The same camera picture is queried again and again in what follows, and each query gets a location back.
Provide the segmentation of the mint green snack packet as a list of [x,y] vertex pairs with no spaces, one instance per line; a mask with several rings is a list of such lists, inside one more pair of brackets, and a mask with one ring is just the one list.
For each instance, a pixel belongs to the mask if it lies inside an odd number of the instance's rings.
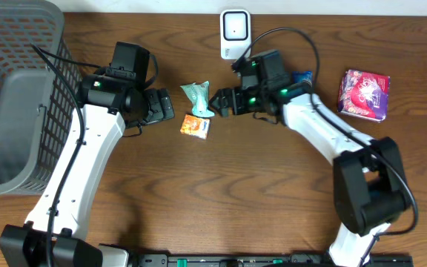
[[192,83],[180,86],[193,105],[192,114],[194,116],[202,118],[215,116],[215,113],[208,108],[209,85],[209,81],[206,81],[201,84]]

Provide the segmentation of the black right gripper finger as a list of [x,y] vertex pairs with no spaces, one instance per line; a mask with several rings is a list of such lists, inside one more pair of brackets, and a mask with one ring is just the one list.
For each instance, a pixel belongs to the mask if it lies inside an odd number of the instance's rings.
[[214,102],[213,109],[221,117],[229,117],[232,109],[232,104],[230,102]]
[[234,101],[234,89],[219,89],[209,100],[211,106],[232,106]]

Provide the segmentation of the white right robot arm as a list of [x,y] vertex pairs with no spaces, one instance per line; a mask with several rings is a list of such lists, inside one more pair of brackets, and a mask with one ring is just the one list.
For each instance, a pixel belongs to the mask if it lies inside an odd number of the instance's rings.
[[313,92],[309,72],[288,73],[278,50],[229,56],[239,86],[210,99],[221,116],[253,114],[282,123],[309,141],[333,167],[334,207],[341,221],[328,249],[336,266],[364,266],[401,213],[416,202],[403,176],[396,142],[374,139],[342,121]]

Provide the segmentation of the blue Oreo cookie packet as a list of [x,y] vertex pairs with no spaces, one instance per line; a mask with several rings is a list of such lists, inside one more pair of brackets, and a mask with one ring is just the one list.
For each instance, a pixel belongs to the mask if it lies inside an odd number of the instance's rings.
[[309,85],[312,85],[312,82],[313,82],[312,71],[293,71],[291,75],[294,83],[306,82]]

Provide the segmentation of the orange snack packet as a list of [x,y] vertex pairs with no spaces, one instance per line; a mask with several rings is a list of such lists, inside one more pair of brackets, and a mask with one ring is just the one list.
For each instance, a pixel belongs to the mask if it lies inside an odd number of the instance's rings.
[[209,119],[186,114],[180,128],[180,133],[200,139],[207,139],[210,123]]

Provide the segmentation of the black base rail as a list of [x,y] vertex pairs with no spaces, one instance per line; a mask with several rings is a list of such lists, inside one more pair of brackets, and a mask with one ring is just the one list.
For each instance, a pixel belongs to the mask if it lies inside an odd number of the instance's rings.
[[290,256],[168,256],[165,254],[138,255],[131,264],[135,267],[262,267],[262,266],[335,266],[321,254],[292,254]]

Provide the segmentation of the grey plastic mesh basket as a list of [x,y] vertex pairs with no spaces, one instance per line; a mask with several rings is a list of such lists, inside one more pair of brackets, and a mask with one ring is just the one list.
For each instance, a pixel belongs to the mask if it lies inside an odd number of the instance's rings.
[[0,194],[41,194],[66,142],[74,102],[33,50],[50,52],[74,88],[81,74],[63,32],[48,1],[0,1]]

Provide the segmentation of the purple red snack packet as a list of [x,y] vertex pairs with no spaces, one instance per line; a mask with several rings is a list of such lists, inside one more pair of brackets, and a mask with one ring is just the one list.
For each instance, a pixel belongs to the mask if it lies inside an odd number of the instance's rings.
[[390,76],[347,70],[339,89],[337,111],[348,116],[382,122],[388,115],[390,84]]

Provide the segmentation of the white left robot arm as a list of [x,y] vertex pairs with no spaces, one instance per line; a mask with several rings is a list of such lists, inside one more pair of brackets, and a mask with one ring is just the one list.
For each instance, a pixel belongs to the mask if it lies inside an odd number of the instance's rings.
[[90,74],[62,154],[23,226],[6,225],[0,249],[9,266],[131,266],[117,245],[86,242],[90,212],[107,160],[128,128],[174,117],[168,90],[144,79]]

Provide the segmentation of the white barcode scanner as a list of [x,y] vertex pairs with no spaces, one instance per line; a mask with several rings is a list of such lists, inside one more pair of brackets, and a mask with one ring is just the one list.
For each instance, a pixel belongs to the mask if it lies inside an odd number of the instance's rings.
[[251,15],[247,10],[223,10],[220,22],[220,55],[225,60],[238,59],[251,44]]

